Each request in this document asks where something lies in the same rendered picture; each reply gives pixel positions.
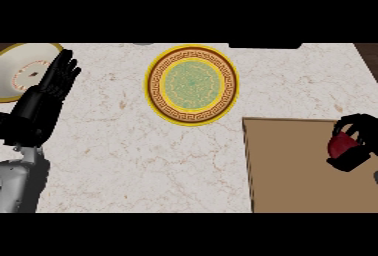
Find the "brown tray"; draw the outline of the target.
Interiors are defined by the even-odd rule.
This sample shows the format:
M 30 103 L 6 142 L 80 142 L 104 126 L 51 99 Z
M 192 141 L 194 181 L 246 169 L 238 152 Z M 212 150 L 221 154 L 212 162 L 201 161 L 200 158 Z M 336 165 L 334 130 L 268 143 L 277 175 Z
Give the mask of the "brown tray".
M 353 171 L 327 162 L 331 120 L 246 118 L 253 211 L 378 212 L 378 157 Z

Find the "yellow brown green patterned plate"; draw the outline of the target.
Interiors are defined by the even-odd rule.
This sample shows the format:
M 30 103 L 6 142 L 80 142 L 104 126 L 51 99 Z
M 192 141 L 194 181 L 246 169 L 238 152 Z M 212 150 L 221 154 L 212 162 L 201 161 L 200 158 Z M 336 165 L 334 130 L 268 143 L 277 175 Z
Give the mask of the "yellow brown green patterned plate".
M 179 45 L 153 61 L 144 89 L 163 119 L 182 126 L 210 124 L 226 115 L 238 99 L 237 67 L 213 47 Z

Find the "red pear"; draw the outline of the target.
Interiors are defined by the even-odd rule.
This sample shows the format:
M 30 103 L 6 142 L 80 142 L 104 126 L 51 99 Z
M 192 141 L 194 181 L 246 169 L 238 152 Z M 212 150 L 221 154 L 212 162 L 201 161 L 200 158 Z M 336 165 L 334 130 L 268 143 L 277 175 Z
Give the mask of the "red pear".
M 345 132 L 340 132 L 339 135 L 334 136 L 328 142 L 330 157 L 339 158 L 342 154 L 358 145 L 359 140 L 355 137 L 350 137 Z

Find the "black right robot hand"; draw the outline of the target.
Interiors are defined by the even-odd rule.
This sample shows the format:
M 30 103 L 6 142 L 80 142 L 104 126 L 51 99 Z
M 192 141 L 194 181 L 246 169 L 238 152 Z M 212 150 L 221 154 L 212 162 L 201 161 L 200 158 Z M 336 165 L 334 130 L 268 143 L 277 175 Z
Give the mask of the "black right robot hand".
M 378 156 L 378 118 L 368 114 L 343 116 L 334 125 L 333 137 L 340 132 L 355 137 L 359 145 L 339 158 L 330 157 L 327 162 L 336 169 L 350 172 L 371 158 L 371 154 Z

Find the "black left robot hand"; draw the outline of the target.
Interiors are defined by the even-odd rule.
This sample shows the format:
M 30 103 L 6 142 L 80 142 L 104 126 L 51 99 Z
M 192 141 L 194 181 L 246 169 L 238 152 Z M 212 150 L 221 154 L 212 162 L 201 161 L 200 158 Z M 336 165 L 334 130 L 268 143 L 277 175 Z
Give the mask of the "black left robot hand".
M 80 72 L 73 51 L 64 49 L 40 83 L 23 94 L 12 112 L 0 112 L 0 140 L 5 145 L 40 147 L 49 140 Z

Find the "white bowl with gold rim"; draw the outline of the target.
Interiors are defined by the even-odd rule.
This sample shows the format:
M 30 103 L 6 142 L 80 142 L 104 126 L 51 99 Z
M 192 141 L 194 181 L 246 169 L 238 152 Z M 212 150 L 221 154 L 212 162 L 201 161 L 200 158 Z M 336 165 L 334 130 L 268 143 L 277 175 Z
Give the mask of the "white bowl with gold rim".
M 40 83 L 63 49 L 60 43 L 0 43 L 0 103 L 17 101 Z

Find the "dark brown wooden furniture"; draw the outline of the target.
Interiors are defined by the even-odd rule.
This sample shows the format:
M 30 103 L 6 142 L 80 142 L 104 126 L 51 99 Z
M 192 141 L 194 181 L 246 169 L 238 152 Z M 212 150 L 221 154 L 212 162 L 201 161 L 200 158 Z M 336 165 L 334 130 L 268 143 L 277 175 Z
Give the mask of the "dark brown wooden furniture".
M 355 47 L 378 82 L 378 43 L 356 43 Z

